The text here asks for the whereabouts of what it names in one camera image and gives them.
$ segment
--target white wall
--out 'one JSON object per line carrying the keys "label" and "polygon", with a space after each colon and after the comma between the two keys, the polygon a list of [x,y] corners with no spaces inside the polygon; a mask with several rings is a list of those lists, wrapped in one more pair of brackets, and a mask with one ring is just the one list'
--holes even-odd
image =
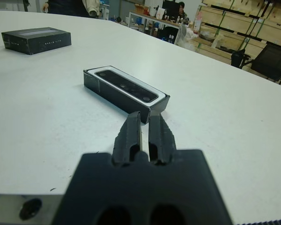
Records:
{"label": "white wall", "polygon": [[191,21],[194,21],[201,0],[182,0],[182,1],[185,3],[184,11],[186,12],[188,18]]}
{"label": "white wall", "polygon": [[[28,6],[29,12],[37,12],[37,0],[29,0],[30,6]],[[39,0],[40,7],[47,0]],[[0,0],[0,10],[7,11],[24,11],[23,1],[22,0]]]}

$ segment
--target camera lens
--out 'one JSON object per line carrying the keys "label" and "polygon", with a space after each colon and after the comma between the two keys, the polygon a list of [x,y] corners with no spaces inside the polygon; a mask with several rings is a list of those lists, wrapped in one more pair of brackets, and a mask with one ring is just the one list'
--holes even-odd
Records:
{"label": "camera lens", "polygon": [[148,98],[148,97],[143,97],[142,99],[143,99],[145,102],[150,101],[150,98]]}

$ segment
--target computer monitor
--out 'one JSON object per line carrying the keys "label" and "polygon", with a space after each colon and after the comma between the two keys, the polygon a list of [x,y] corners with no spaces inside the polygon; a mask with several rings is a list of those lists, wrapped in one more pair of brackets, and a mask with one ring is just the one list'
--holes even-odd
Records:
{"label": "computer monitor", "polygon": [[178,18],[179,8],[180,8],[179,3],[176,3],[174,1],[164,0],[163,8],[167,10],[167,15],[170,16],[170,19],[176,20]]}

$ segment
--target bottle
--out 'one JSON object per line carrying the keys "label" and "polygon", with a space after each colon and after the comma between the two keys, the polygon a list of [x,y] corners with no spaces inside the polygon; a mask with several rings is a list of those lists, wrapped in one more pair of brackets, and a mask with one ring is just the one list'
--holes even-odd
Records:
{"label": "bottle", "polygon": [[198,12],[198,15],[195,19],[194,27],[193,27],[193,32],[195,34],[198,34],[201,26],[201,21],[202,21],[202,12]]}

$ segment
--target camera box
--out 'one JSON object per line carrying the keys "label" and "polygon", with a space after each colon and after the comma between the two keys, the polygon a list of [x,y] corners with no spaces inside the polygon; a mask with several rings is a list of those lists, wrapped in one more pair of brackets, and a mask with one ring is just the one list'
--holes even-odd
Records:
{"label": "camera box", "polygon": [[71,33],[51,27],[3,32],[2,38],[5,48],[28,55],[71,45]]}
{"label": "camera box", "polygon": [[115,67],[84,70],[84,86],[127,113],[140,111],[140,120],[148,123],[151,110],[161,113],[170,96]]}

